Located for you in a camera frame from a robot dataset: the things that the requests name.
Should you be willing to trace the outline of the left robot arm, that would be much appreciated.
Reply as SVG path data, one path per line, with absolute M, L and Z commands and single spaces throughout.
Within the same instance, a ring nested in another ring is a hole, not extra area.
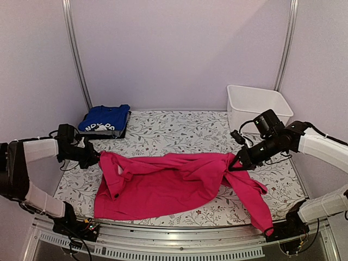
M 71 204 L 54 198 L 31 180 L 32 163 L 55 157 L 60 162 L 75 161 L 81 169 L 87 169 L 100 160 L 100 154 L 90 142 L 79 147 L 73 138 L 56 136 L 2 143 L 1 196 L 18 203 L 31 214 L 47 216 L 69 236 L 75 236 L 81 225 Z

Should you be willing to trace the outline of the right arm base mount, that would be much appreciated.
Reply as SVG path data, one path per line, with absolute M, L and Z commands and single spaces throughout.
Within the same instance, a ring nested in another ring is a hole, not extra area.
M 287 256 L 301 252 L 307 240 L 309 227 L 306 223 L 294 219 L 276 222 L 263 232 L 266 242 L 278 242 L 282 253 Z

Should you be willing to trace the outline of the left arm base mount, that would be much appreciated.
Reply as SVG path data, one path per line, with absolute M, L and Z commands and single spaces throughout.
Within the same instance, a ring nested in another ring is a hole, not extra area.
M 90 242 L 97 241 L 100 226 L 96 222 L 66 218 L 53 219 L 53 221 L 53 232 L 55 233 Z

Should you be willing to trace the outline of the pink garment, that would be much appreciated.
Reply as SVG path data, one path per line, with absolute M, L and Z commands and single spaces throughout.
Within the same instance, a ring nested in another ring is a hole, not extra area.
M 102 180 L 95 197 L 94 217 L 117 221 L 142 220 L 199 208 L 218 195 L 220 186 L 233 189 L 249 212 L 251 224 L 267 235 L 272 216 L 263 196 L 267 188 L 237 165 L 232 153 L 169 153 L 161 157 L 127 158 L 102 152 Z

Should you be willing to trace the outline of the grey shirt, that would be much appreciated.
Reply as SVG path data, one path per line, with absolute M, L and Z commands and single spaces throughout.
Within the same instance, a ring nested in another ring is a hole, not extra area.
M 110 136 L 112 139 L 123 139 L 126 134 L 126 129 L 120 131 L 120 130 L 108 130 L 106 135 Z

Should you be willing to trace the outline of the blue t-shirt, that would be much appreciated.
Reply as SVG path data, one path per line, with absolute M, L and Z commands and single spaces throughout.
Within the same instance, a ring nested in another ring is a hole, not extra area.
M 93 107 L 78 125 L 81 132 L 122 131 L 126 127 L 130 106 L 122 104 L 118 107 L 103 105 Z

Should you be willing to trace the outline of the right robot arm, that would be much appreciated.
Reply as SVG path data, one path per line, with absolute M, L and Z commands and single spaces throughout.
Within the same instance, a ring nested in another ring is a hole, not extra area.
M 303 223 L 347 211 L 347 143 L 331 137 L 309 122 L 253 121 L 263 139 L 243 146 L 229 170 L 250 170 L 281 152 L 295 152 L 295 162 L 312 198 L 300 203 L 282 223 L 281 232 L 293 237 Z

